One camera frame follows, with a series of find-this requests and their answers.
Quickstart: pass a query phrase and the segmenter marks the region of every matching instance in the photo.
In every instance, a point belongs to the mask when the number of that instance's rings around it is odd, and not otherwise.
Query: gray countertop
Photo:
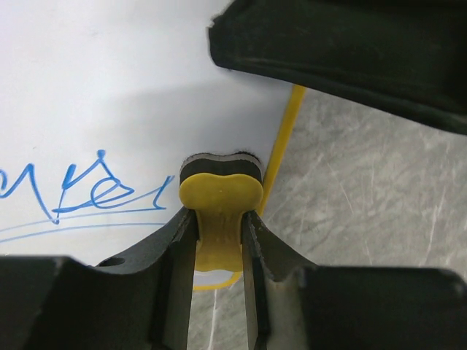
[[[323,265],[467,277],[467,136],[309,90],[263,215]],[[194,292],[190,350],[246,350],[243,283]]]

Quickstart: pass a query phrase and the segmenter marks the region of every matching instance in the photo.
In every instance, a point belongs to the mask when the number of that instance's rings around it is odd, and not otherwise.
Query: white paper
[[[0,254],[94,265],[180,209],[189,155],[267,163],[291,85],[215,67],[207,27],[226,5],[0,4]]]

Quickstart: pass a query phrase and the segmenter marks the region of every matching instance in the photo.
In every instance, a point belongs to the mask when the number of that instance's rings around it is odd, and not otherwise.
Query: hole
[[[117,265],[123,264],[124,262],[125,262],[125,259],[123,259],[122,257],[110,257],[109,259],[102,261],[97,266],[100,268],[107,267],[107,266],[117,266]]]

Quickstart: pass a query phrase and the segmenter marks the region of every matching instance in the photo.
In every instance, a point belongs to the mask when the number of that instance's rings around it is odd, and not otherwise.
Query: black rubber pad
[[[180,184],[188,177],[200,173],[221,176],[245,174],[263,183],[259,159],[246,152],[226,156],[205,153],[196,155],[193,160],[188,158],[180,170]]]

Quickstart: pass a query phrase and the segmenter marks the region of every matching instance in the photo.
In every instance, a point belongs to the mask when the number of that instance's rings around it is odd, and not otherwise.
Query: black plastic jaw
[[[186,349],[197,238],[183,208],[95,268],[0,258],[0,349]]]
[[[220,67],[467,134],[466,0],[236,0],[209,41]]]
[[[435,268],[317,266],[243,220],[251,350],[467,349],[467,286]]]

